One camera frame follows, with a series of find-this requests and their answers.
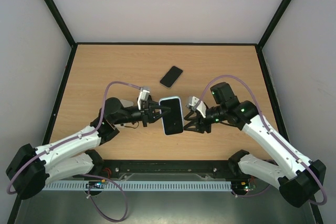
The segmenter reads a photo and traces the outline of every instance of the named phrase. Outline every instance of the cable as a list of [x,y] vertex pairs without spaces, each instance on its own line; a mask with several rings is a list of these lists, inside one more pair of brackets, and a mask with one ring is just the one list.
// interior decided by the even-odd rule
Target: cable
[[[277,163],[276,163],[273,159],[269,159],[269,160],[265,160],[265,161],[277,165]],[[252,179],[252,178],[253,178],[253,183],[256,185],[256,182],[254,181],[254,177],[253,177],[253,176],[251,176],[251,179]],[[235,197],[237,197],[237,198],[247,198],[247,197],[250,198],[250,197],[260,196],[260,195],[264,194],[265,192],[267,192],[270,188],[271,188],[271,185],[268,184],[268,186],[267,186],[264,190],[262,190],[262,191],[260,191],[260,192],[258,192],[258,193],[256,193],[256,194],[251,194],[251,195],[246,195],[246,194],[245,194],[245,195],[238,195],[238,194],[236,194],[233,190],[232,190],[232,194],[233,194]]]
[[[251,97],[252,97],[252,100],[255,104],[255,106],[257,107],[257,110],[258,110],[258,113],[260,115],[260,119],[262,121],[262,124],[264,125],[265,129],[270,132],[270,128],[268,127],[267,123],[265,122],[265,119],[264,119],[264,115],[262,114],[262,111],[260,109],[260,106],[257,102],[257,99],[255,97],[255,95],[253,94],[252,90],[249,88],[249,86],[243,81],[243,80],[240,80],[238,77],[236,76],[232,76],[230,74],[224,74],[222,76],[218,76],[216,77],[215,79],[213,79],[211,82],[209,82],[209,84],[205,87],[205,89],[203,90],[202,92],[202,95],[199,99],[199,101],[195,104],[194,108],[196,108],[200,102],[203,101],[203,98],[205,96],[205,93],[206,91],[209,89],[209,87],[217,80],[221,79],[221,78],[232,78],[232,79],[235,79],[236,81],[240,82],[246,89],[247,91],[250,93]],[[278,138],[278,136],[274,133],[274,132],[270,132],[271,136],[274,137],[274,139],[283,147],[285,148],[297,161],[300,160],[300,158],[286,145],[284,144],[280,138]],[[315,201],[312,201],[312,200],[308,200],[310,203],[314,204],[314,205],[318,205],[318,206],[322,206],[324,204],[327,203],[327,192],[325,191],[324,187],[322,186],[321,182],[319,181],[319,179],[317,178],[317,176],[314,174],[314,172],[309,168],[308,165],[306,165],[304,162],[301,162],[300,163],[309,173],[310,175],[313,177],[313,179],[315,180],[316,184],[319,186],[319,188],[321,189],[321,192],[323,194],[323,201],[322,202],[315,202]]]
[[138,124],[137,124],[137,126],[136,126],[136,127],[132,127],[132,126],[125,126],[125,125],[124,125],[124,127],[125,127],[125,128],[136,129],[136,128],[138,128],[138,127],[139,127],[139,122],[137,122],[137,123],[138,123]]
[[126,215],[127,215],[127,212],[128,212],[128,200],[127,200],[127,196],[124,192],[124,190],[116,183],[114,182],[113,180],[109,179],[109,178],[104,178],[104,177],[101,177],[101,176],[96,176],[96,175],[91,175],[91,174],[81,174],[82,176],[84,177],[89,177],[89,178],[99,178],[99,179],[105,179],[107,180],[108,182],[114,184],[122,193],[122,195],[124,196],[124,201],[125,201],[125,213],[123,215],[123,217],[121,217],[121,219],[119,220],[115,220],[115,219],[112,219],[108,216],[106,216],[100,209],[99,207],[97,206],[97,204],[95,203],[95,201],[93,200],[92,196],[90,195],[90,191],[91,189],[93,188],[93,186],[90,186],[89,189],[88,189],[88,198],[91,199],[92,203],[94,204],[97,212],[100,214],[101,217],[103,217],[105,220],[108,220],[110,222],[122,222],[123,220],[126,219]]
[[111,172],[110,169],[108,169],[108,168],[104,168],[102,171],[107,173],[107,176],[108,176],[107,178],[110,178],[110,177],[111,177],[112,172]]
[[262,191],[260,191],[260,192],[258,192],[258,193],[256,193],[256,194],[251,194],[251,195],[238,195],[238,194],[236,194],[233,190],[232,190],[232,194],[233,194],[236,198],[250,198],[250,197],[260,196],[260,195],[264,194],[265,192],[267,192],[270,188],[271,188],[271,185],[268,184],[268,186],[267,186],[264,190],[262,190]]
[[256,180],[254,179],[254,176],[251,176],[250,182],[252,182],[255,186],[257,186]]
[[[87,136],[87,135],[90,135],[90,134],[96,132],[97,129],[99,129],[99,127],[101,126],[101,123],[102,123],[102,121],[103,121],[103,116],[104,116],[105,101],[106,101],[106,98],[107,98],[107,93],[108,93],[108,91],[109,91],[109,88],[110,88],[113,84],[122,84],[122,85],[130,86],[130,87],[132,87],[132,88],[136,88],[136,89],[139,89],[139,90],[141,89],[139,86],[136,86],[136,85],[133,85],[133,84],[130,84],[130,83],[127,83],[127,82],[122,82],[122,81],[112,81],[112,82],[110,82],[110,83],[107,85],[106,89],[105,89],[105,93],[104,93],[104,97],[103,97],[103,102],[102,102],[102,106],[101,106],[100,118],[99,118],[99,122],[98,122],[97,127],[94,128],[94,130],[92,130],[92,131],[90,131],[90,132],[88,132],[88,133],[83,134],[82,137],[85,137],[85,136]],[[50,151],[53,151],[55,148],[60,147],[61,145],[66,144],[66,143],[68,143],[68,142],[70,142],[70,141],[72,141],[72,140],[75,140],[75,139],[78,139],[78,136],[70,137],[70,138],[64,140],[63,142],[60,142],[60,143],[58,143],[58,144],[55,144],[54,146],[50,147],[49,150],[50,150]],[[28,165],[30,165],[32,162],[34,162],[36,159],[38,159],[39,157],[41,157],[42,155],[44,155],[44,154],[46,154],[46,153],[47,153],[46,151],[43,151],[43,152],[39,153],[38,155],[36,155],[35,157],[31,158],[26,164],[24,164],[24,165],[23,165],[23,166],[16,172],[16,174],[15,174],[15,175],[13,176],[13,178],[10,180],[10,182],[9,182],[7,188],[6,188],[6,191],[7,191],[8,194],[15,194],[15,193],[16,193],[16,191],[11,191],[10,188],[12,187],[12,185],[13,185],[14,181],[17,179],[17,177],[21,174],[21,172],[22,172]]]

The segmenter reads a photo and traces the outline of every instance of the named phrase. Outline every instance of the smartphone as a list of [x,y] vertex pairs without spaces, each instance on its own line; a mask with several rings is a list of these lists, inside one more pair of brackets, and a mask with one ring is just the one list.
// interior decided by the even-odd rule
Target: smartphone
[[164,85],[166,88],[170,89],[182,73],[183,73],[182,69],[176,66],[172,66],[172,68],[161,79],[160,83]]
[[174,135],[183,132],[183,113],[179,97],[166,97],[159,100],[159,105],[171,108],[170,113],[162,117],[165,135]]

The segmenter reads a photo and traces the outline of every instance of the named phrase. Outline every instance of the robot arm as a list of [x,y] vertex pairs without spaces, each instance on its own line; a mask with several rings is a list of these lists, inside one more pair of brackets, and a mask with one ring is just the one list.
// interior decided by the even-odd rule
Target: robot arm
[[[266,150],[277,165],[257,159],[249,152],[241,150],[229,159],[232,173],[236,176],[244,173],[258,177],[279,189],[285,200],[293,206],[302,206],[319,190],[319,186],[302,162],[309,165],[321,183],[324,180],[325,165],[320,160],[313,162],[296,150],[263,117],[269,128],[267,130],[254,104],[250,101],[239,102],[228,83],[222,82],[212,86],[211,92],[218,106],[209,108],[204,102],[199,102],[198,98],[189,98],[187,107],[190,113],[185,117],[189,122],[184,126],[184,130],[210,133],[213,123],[227,121],[229,125],[245,132]],[[298,158],[294,158],[287,148]]]
[[90,149],[119,134],[116,125],[141,121],[147,127],[148,123],[154,123],[170,112],[170,108],[152,101],[149,93],[149,88],[141,88],[137,105],[126,108],[117,98],[106,99],[100,126],[102,110],[90,125],[69,137],[37,148],[32,148],[30,144],[22,146],[6,170],[9,179],[33,157],[45,154],[31,162],[13,182],[20,199],[36,195],[46,184],[56,180],[77,174],[98,174],[103,168],[103,160],[96,151]]

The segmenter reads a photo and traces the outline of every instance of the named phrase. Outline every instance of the black metal frame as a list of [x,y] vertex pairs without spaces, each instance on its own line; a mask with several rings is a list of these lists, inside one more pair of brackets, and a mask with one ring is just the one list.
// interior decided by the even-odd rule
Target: black metal frame
[[[145,42],[145,43],[140,43],[140,42],[114,42],[114,43],[108,43],[108,42],[101,42],[101,43],[96,43],[96,42],[78,42],[76,43],[75,40],[73,39],[68,27],[66,26],[60,12],[57,9],[57,6],[53,0],[44,0],[47,6],[50,9],[50,12],[52,13],[55,21],[57,22],[58,26],[60,27],[61,31],[63,32],[65,38],[68,40],[69,45],[72,47],[72,50],[69,55],[69,60],[68,64],[66,67],[66,70],[64,72],[64,76],[56,97],[55,105],[53,108],[53,112],[50,116],[50,120],[48,123],[48,127],[46,130],[45,137],[43,139],[43,144],[47,144],[50,141],[50,137],[55,125],[55,120],[57,117],[57,113],[62,101],[63,93],[67,84],[67,80],[70,74],[72,62],[74,60],[77,46],[78,45],[202,45],[202,46],[213,46],[213,45],[222,45],[222,46],[255,46],[260,68],[262,71],[262,75],[264,77],[265,85],[267,88],[267,92],[270,98],[270,103],[273,109],[273,113],[275,116],[275,120],[278,126],[279,133],[286,139],[288,139],[288,135],[286,132],[286,128],[284,125],[284,121],[281,116],[279,104],[277,101],[277,97],[274,91],[274,87],[272,85],[272,81],[267,69],[267,65],[265,62],[265,57],[262,53],[262,49],[265,46],[267,40],[271,36],[273,30],[277,26],[278,22],[280,21],[282,15],[284,14],[285,10],[287,9],[288,5],[290,4],[291,0],[282,0],[280,3],[277,11],[275,12],[271,22],[269,23],[267,29],[265,30],[260,42],[258,44],[235,44],[235,43],[150,43],[150,42]],[[227,161],[106,161],[106,164],[110,167],[118,166],[121,168],[119,170],[120,172],[123,171],[123,169],[127,170],[126,167],[128,166],[131,169],[139,171],[146,171],[146,172],[155,172],[153,168],[150,166],[153,165],[153,163],[157,164],[157,166],[160,166],[160,170],[166,169],[166,172],[168,173],[169,170],[173,171],[174,173],[179,173],[179,172],[185,172],[186,169],[190,170],[196,170],[197,173],[201,172],[207,172],[211,173],[213,172],[214,177],[218,178],[227,178],[229,180],[234,181],[235,179],[233,177],[230,177],[231,174],[227,170]],[[214,172],[214,168],[216,167],[221,167],[223,172]],[[14,223],[18,209],[20,206],[20,200],[16,198],[12,212],[10,214],[8,223]],[[322,224],[322,218],[320,215],[319,208],[316,205],[311,205],[312,211],[315,217],[315,220],[317,223]]]

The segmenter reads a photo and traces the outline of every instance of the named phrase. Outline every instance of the purple cable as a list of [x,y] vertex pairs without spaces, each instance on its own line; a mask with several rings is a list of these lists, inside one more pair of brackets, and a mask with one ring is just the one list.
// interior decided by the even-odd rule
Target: purple cable
[[[112,81],[112,82],[110,82],[110,83],[107,85],[106,89],[105,89],[105,93],[104,93],[104,97],[103,97],[103,103],[102,103],[102,106],[101,106],[100,118],[99,118],[99,122],[98,122],[97,127],[94,128],[94,130],[92,130],[92,131],[90,131],[90,132],[88,132],[88,133],[83,134],[82,137],[87,136],[87,135],[90,135],[90,134],[96,132],[97,129],[99,129],[99,127],[101,126],[101,123],[102,123],[102,121],[103,121],[103,116],[104,116],[105,101],[106,101],[106,98],[107,98],[107,93],[108,93],[108,91],[109,91],[109,88],[110,88],[113,84],[122,84],[122,85],[130,86],[130,87],[132,87],[132,88],[136,88],[136,89],[139,89],[139,90],[141,89],[139,86],[137,86],[137,85],[133,85],[133,84],[130,84],[130,83],[127,83],[127,82],[122,82],[122,81]],[[50,149],[51,151],[53,151],[55,148],[60,147],[61,145],[66,144],[66,143],[68,143],[68,142],[70,142],[70,141],[72,141],[72,140],[75,140],[75,139],[77,139],[77,138],[78,138],[78,136],[70,137],[70,138],[66,139],[65,141],[63,141],[63,142],[61,142],[61,143],[55,144],[54,146],[50,147],[49,149]],[[28,165],[30,165],[32,162],[34,162],[36,159],[38,159],[39,157],[41,157],[42,155],[44,155],[44,154],[46,154],[46,153],[47,153],[46,151],[43,151],[43,152],[41,152],[40,154],[36,155],[36,156],[33,157],[32,159],[30,159],[26,164],[24,164],[24,165],[23,165],[23,166],[16,172],[16,174],[15,174],[15,175],[13,176],[13,178],[10,180],[10,182],[9,182],[7,188],[6,188],[6,191],[7,191],[8,194],[15,194],[15,193],[16,193],[16,191],[11,191],[10,188],[12,187],[12,184],[13,184],[14,181],[17,179],[17,177],[20,175],[20,173],[21,173],[21,172],[22,172]]]
[[113,180],[109,179],[109,178],[104,178],[104,177],[101,177],[101,176],[96,176],[96,175],[90,175],[90,174],[82,174],[82,176],[85,176],[85,177],[90,177],[90,178],[99,178],[99,179],[105,179],[107,180],[108,182],[114,184],[116,187],[118,187],[118,189],[121,191],[122,195],[124,196],[124,200],[125,200],[125,213],[123,215],[123,217],[121,217],[121,219],[119,220],[115,220],[115,219],[112,219],[108,216],[106,216],[100,209],[99,207],[97,206],[97,204],[95,203],[95,201],[93,200],[92,196],[90,196],[90,191],[91,189],[93,188],[93,186],[90,186],[89,187],[89,190],[88,190],[88,195],[92,201],[92,203],[94,204],[97,212],[100,214],[101,217],[103,217],[105,220],[108,220],[108,221],[111,221],[111,222],[122,222],[123,220],[126,219],[126,215],[127,215],[127,212],[128,212],[128,200],[127,200],[127,196],[124,192],[124,190],[116,183],[114,182]]
[[[265,126],[265,129],[267,131],[270,131],[270,128],[268,127],[267,123],[265,122],[265,119],[264,119],[264,116],[262,114],[262,111],[260,109],[260,106],[259,106],[259,103],[257,102],[257,99],[255,97],[255,95],[253,94],[252,90],[249,88],[249,86],[242,80],[240,80],[238,77],[236,76],[232,76],[232,75],[229,75],[229,74],[224,74],[222,76],[218,76],[216,77],[215,79],[213,79],[211,82],[209,82],[209,84],[205,87],[199,101],[195,104],[195,108],[200,104],[201,101],[203,101],[203,98],[205,96],[205,93],[206,91],[210,88],[210,86],[217,80],[221,79],[221,78],[232,78],[232,79],[235,79],[237,80],[238,82],[240,82],[246,89],[247,91],[250,93],[251,97],[252,97],[252,100],[255,104],[255,106],[257,107],[257,110],[258,110],[258,113],[260,115],[260,119],[262,121],[262,124]],[[274,132],[270,132],[271,136],[274,137],[274,139],[283,147],[285,148],[296,160],[299,160],[300,158],[286,145],[284,144],[280,138],[278,138],[278,136],[274,133]],[[322,202],[315,202],[315,201],[312,201],[312,200],[309,200],[310,203],[314,204],[314,205],[318,205],[318,206],[322,206],[324,204],[327,203],[327,192],[325,191],[324,187],[322,186],[321,182],[319,181],[318,177],[314,174],[314,172],[308,167],[308,165],[306,165],[304,162],[301,162],[300,163],[309,173],[310,175],[313,177],[313,179],[315,180],[316,184],[320,187],[321,189],[321,192],[323,194],[323,201]]]

